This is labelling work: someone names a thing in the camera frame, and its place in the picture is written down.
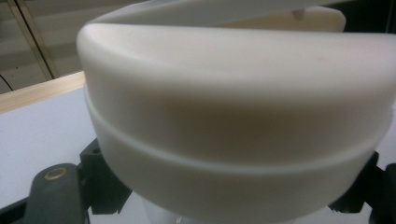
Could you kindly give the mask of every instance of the curved white cap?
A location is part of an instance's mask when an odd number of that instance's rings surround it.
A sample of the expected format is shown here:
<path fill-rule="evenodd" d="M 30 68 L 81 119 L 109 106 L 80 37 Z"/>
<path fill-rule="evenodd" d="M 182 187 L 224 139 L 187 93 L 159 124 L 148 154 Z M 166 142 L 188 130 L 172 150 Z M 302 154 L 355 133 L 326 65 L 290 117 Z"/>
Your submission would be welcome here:
<path fill-rule="evenodd" d="M 388 128 L 396 92 L 393 35 L 90 24 L 78 51 L 114 172 L 217 222 L 335 200 Z"/>

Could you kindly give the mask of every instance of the black plastic bracket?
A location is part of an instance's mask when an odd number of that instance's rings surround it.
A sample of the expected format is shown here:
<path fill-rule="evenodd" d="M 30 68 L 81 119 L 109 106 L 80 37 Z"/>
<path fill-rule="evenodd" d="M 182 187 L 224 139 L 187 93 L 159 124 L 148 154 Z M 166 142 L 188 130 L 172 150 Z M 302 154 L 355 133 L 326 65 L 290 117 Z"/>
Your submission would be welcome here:
<path fill-rule="evenodd" d="M 81 163 L 51 166 L 33 181 L 28 198 L 0 209 L 0 224 L 87 224 L 93 214 L 120 212 L 132 193 L 111 172 L 95 139 Z"/>
<path fill-rule="evenodd" d="M 376 166 L 376 152 L 352 187 L 329 207 L 341 213 L 359 213 L 365 203 L 372 208 L 370 224 L 396 224 L 396 163 L 385 171 Z"/>

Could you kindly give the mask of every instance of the wooden edge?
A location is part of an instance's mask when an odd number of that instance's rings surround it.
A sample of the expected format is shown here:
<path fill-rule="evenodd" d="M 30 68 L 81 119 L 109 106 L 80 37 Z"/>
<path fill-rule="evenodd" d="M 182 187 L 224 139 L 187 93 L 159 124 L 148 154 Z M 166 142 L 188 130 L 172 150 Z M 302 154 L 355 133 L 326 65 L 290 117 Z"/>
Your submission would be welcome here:
<path fill-rule="evenodd" d="M 84 86 L 84 83 L 84 72 L 78 72 L 34 86 L 0 94 L 0 114 L 80 89 Z"/>

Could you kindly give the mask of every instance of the white surface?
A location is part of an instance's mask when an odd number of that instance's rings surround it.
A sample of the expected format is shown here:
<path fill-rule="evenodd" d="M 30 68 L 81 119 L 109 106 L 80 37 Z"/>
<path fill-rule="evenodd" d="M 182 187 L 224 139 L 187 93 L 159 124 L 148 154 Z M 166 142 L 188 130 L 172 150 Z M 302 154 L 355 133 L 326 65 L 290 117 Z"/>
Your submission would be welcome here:
<path fill-rule="evenodd" d="M 378 147 L 380 166 L 396 162 L 396 122 Z M 0 208 L 28 195 L 31 181 L 44 168 L 78 163 L 78 154 L 95 135 L 82 96 L 73 91 L 0 115 Z M 293 224 L 364 224 L 370 208 L 357 215 L 324 208 Z M 133 196 L 119 215 L 91 216 L 92 224 L 149 224 L 141 199 Z"/>

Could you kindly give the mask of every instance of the white plastic object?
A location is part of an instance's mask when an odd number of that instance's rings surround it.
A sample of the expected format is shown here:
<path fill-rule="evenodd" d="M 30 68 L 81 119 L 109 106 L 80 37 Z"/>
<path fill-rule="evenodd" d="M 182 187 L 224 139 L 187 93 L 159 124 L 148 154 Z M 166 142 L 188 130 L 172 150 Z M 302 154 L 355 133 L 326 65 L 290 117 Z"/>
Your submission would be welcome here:
<path fill-rule="evenodd" d="M 302 10 L 276 13 L 243 21 L 224 23 L 219 27 L 287 31 L 343 32 L 344 15 L 328 7 L 308 7 Z"/>
<path fill-rule="evenodd" d="M 215 26 L 346 0 L 154 0 L 107 13 L 91 23 Z"/>
<path fill-rule="evenodd" d="M 396 93 L 394 35 L 92 23 L 78 52 L 111 169 L 210 222 L 276 222 L 336 200 Z"/>

